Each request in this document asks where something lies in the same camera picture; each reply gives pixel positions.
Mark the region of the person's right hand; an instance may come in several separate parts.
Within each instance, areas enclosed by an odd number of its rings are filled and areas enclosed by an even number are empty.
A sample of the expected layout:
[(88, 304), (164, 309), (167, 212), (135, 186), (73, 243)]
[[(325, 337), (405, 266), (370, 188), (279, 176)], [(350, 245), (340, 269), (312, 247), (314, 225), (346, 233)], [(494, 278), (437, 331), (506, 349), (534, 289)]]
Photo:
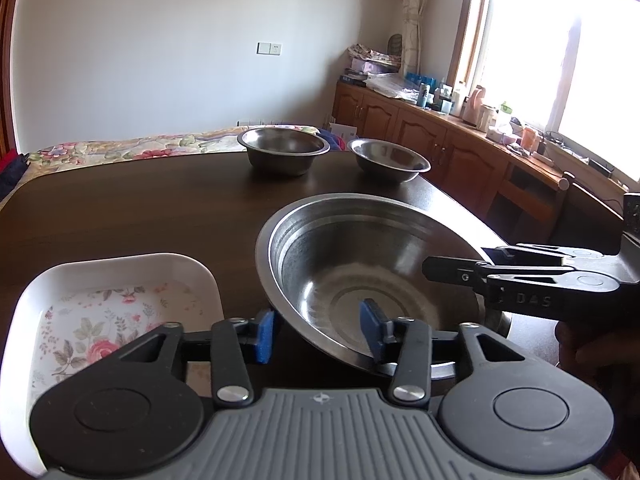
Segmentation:
[(639, 331), (557, 322), (562, 370), (590, 384), (611, 404), (620, 445), (639, 445)]

